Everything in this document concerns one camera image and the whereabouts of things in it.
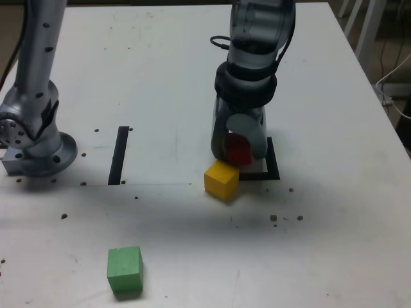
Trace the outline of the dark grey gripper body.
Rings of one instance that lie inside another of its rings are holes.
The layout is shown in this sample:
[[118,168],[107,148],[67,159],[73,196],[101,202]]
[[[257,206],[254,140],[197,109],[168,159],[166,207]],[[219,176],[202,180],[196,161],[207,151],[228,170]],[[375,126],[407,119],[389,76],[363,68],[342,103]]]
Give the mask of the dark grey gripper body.
[[263,132],[267,131],[265,107],[251,108],[247,110],[247,114],[255,119]]

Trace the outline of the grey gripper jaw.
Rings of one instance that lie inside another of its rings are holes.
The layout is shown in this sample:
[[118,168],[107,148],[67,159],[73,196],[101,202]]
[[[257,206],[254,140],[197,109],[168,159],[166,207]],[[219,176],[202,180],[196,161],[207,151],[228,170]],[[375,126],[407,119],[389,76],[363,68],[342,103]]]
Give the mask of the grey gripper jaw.
[[267,132],[263,132],[258,122],[248,114],[233,114],[227,120],[227,129],[245,137],[255,159],[263,159],[267,154]]
[[214,104],[211,136],[211,151],[217,160],[226,159],[225,137],[228,134],[227,120],[231,115],[232,110],[227,102],[217,95]]

